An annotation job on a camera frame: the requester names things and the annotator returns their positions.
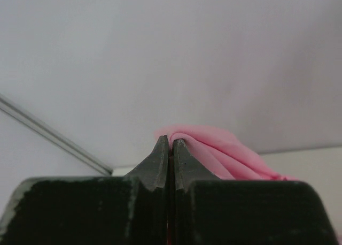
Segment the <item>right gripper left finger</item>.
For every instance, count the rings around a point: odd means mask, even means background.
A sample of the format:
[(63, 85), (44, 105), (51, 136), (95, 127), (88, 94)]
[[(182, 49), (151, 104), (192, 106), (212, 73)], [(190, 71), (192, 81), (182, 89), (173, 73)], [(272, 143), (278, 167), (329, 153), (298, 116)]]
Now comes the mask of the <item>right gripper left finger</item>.
[(166, 135), (162, 135), (152, 152), (128, 174), (127, 178), (137, 178), (143, 186), (154, 191), (156, 188), (164, 188), (167, 181), (169, 159), (169, 142)]

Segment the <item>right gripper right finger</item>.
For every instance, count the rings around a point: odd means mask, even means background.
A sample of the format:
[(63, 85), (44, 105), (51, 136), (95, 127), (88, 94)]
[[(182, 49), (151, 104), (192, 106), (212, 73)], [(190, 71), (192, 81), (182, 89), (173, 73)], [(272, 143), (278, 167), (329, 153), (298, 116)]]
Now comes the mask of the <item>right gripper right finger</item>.
[(187, 191), (196, 181), (213, 181), (219, 178), (210, 172), (189, 151), (183, 139), (173, 142), (174, 175), (176, 190)]

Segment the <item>pink t shirt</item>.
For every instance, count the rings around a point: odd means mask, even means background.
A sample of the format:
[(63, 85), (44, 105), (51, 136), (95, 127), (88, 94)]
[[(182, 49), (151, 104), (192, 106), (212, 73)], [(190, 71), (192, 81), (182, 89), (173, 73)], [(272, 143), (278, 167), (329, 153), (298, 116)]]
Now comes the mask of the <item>pink t shirt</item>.
[(155, 131), (165, 135), (170, 148), (183, 140), (190, 153), (222, 180), (295, 181), (272, 170), (253, 150), (227, 130), (201, 125), (172, 125)]

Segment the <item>left aluminium frame post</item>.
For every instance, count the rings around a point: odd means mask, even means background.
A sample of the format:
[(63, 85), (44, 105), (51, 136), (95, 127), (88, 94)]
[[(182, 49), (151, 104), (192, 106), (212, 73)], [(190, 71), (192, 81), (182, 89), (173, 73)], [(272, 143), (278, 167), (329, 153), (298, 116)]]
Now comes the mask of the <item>left aluminium frame post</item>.
[(1, 111), (20, 122), (33, 132), (50, 141), (60, 149), (66, 151), (81, 162), (87, 164), (97, 172), (111, 176), (113, 168), (102, 162), (100, 159), (87, 152), (85, 149), (63, 136), (45, 122), (28, 112), (24, 108), (16, 105), (4, 95), (1, 95)]

